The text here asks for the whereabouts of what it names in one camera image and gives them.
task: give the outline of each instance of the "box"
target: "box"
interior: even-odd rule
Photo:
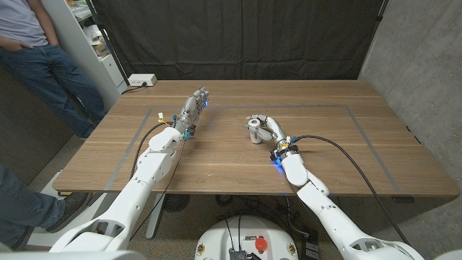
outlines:
[[[109,54],[109,47],[104,40],[101,40],[101,43],[94,45],[93,49],[95,50],[96,55],[104,57]]]

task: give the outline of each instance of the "light blue shirt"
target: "light blue shirt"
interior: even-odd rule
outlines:
[[[48,44],[42,27],[26,0],[0,0],[0,35],[30,46]]]

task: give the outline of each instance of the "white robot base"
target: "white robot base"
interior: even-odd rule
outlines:
[[[208,229],[197,243],[194,259],[295,260],[298,254],[290,235],[278,225],[261,217],[243,215],[220,221]]]

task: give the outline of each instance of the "jeans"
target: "jeans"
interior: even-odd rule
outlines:
[[[49,105],[78,137],[88,137],[105,116],[96,86],[59,46],[23,47],[15,52],[0,48],[0,65]],[[67,95],[78,100],[92,123]]]
[[[49,228],[63,216],[64,200],[30,191],[0,164],[0,241],[7,246],[25,232],[27,226]]]

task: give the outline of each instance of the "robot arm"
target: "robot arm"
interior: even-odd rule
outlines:
[[[204,86],[190,96],[174,127],[167,127],[149,140],[149,148],[138,159],[138,169],[109,209],[99,217],[64,234],[50,252],[117,251],[126,249],[136,220],[154,187],[170,170],[177,147],[193,134],[195,123],[207,106]]]
[[[344,259],[423,260],[405,243],[381,240],[362,232],[327,197],[327,186],[305,168],[303,159],[297,154],[297,147],[290,144],[290,138],[276,120],[263,115],[252,115],[247,119],[249,123],[244,127],[249,129],[250,134],[255,134],[260,140],[273,139],[276,142],[277,148],[271,152],[271,159],[284,169],[292,185],[301,187],[298,197],[318,216]]]

